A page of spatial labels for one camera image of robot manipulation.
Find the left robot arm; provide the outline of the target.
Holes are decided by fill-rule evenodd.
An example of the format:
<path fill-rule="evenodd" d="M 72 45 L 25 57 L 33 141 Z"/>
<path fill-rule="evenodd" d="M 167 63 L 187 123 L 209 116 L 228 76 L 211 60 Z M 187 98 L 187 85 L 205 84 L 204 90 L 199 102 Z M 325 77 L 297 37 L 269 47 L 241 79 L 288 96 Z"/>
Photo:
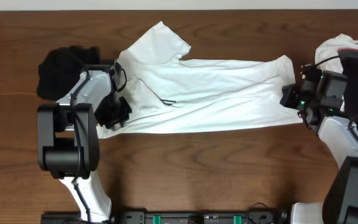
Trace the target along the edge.
<path fill-rule="evenodd" d="M 97 126 L 123 127 L 132 110 L 119 96 L 126 72 L 115 60 L 85 65 L 78 83 L 54 104 L 37 110 L 38 163 L 72 194 L 75 213 L 44 213 L 41 223 L 112 223 L 112 201 L 97 173 Z"/>

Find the white robot print t-shirt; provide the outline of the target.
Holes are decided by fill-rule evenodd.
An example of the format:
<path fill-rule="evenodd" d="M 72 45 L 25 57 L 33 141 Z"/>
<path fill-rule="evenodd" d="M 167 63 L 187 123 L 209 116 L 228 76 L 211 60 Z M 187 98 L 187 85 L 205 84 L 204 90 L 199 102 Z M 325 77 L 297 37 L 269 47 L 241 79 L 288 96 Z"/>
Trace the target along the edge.
<path fill-rule="evenodd" d="M 98 126 L 101 139 L 124 133 L 201 133 L 300 122 L 280 104 L 295 82 L 292 61 L 185 60 L 191 47 L 164 23 L 150 28 L 118 61 L 132 108 L 123 127 Z"/>

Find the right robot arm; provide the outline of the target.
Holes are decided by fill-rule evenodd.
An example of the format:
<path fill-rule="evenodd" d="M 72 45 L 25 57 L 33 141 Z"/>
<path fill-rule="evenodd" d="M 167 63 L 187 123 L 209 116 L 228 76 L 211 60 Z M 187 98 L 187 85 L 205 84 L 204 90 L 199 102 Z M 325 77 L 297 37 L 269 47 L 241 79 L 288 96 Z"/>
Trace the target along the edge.
<path fill-rule="evenodd" d="M 347 77 L 322 71 L 317 65 L 301 69 L 303 84 L 282 88 L 282 106 L 295 109 L 306 127 L 327 145 L 338 173 L 322 202 L 295 203 L 290 223 L 358 224 L 358 130 L 341 111 Z"/>

